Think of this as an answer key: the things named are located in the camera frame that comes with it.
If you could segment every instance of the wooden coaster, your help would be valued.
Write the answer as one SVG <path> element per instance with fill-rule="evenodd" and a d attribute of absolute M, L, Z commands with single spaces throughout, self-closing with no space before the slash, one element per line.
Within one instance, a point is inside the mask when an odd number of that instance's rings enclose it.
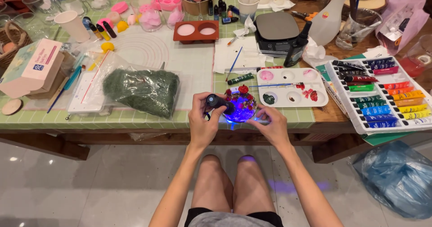
<path fill-rule="evenodd" d="M 10 116 L 10 115 L 13 115 L 13 114 L 19 112 L 19 110 L 21 110 L 23 105 L 24 105 L 24 103 L 22 100 L 13 99 L 13 100 L 10 100 L 8 103 L 6 103 L 3 106 L 3 108 L 1 109 L 1 112 L 4 115 Z"/>

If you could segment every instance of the pink bag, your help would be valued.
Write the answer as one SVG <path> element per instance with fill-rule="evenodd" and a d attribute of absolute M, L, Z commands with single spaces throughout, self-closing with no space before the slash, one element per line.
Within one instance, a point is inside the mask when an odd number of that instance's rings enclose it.
<path fill-rule="evenodd" d="M 423 11 L 426 0 L 387 0 L 383 22 L 375 30 L 380 44 L 396 55 L 422 29 L 429 14 Z"/>

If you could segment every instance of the hand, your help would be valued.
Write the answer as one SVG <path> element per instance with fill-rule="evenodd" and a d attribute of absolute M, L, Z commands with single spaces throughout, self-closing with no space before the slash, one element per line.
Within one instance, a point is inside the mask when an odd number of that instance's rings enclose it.
<path fill-rule="evenodd" d="M 214 109 L 210 120 L 204 119 L 205 112 L 210 112 L 211 107 L 206 106 L 206 99 L 210 92 L 202 92 L 193 95 L 192 110 L 189 112 L 189 125 L 191 128 L 191 143 L 189 147 L 196 150 L 204 150 L 213 141 L 219 125 L 219 117 L 226 110 L 225 106 Z"/>
<path fill-rule="evenodd" d="M 258 104 L 258 108 L 260 110 L 256 114 L 256 119 L 262 116 L 263 120 L 267 119 L 270 123 L 262 125 L 253 119 L 249 119 L 246 122 L 255 126 L 274 147 L 291 145 L 286 128 L 286 117 L 274 107 Z"/>

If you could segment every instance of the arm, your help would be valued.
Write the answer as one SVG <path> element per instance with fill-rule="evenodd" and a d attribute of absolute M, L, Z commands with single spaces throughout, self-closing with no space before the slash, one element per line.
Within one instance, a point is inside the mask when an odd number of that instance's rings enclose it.
<path fill-rule="evenodd" d="M 191 142 L 186 147 L 180 167 L 159 202 L 148 227 L 178 226 L 198 160 L 204 149 L 213 141 L 218 130 L 219 117 L 226 109 L 223 106 L 213 110 L 211 119 L 209 121 L 205 120 L 205 99 L 210 94 L 209 92 L 203 92 L 193 95 L 192 110 L 188 115 L 191 128 Z"/>
<path fill-rule="evenodd" d="M 256 117 L 262 116 L 262 119 L 268 119 L 270 124 L 262 125 L 250 119 L 247 123 L 258 128 L 282 156 L 294 182 L 309 225 L 311 227 L 343 226 L 324 194 L 304 167 L 293 145 L 289 142 L 286 118 L 276 108 L 262 105 L 258 105 L 258 108 L 261 110 L 256 114 Z"/>

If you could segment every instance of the white tile floor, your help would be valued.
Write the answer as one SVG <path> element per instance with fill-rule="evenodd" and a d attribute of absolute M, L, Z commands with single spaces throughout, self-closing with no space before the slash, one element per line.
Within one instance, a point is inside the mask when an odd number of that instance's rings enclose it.
<path fill-rule="evenodd" d="M 87 161 L 73 161 L 0 144 L 0 227 L 146 227 L 183 157 L 185 146 L 93 146 Z M 314 164 L 297 148 L 345 226 L 432 226 L 403 219 L 375 201 L 347 160 Z M 432 148 L 422 151 L 430 157 Z M 308 226 L 278 152 L 269 146 L 211 146 L 234 180 L 237 159 L 254 155 L 272 188 L 285 226 Z M 192 189 L 181 218 L 191 204 Z"/>

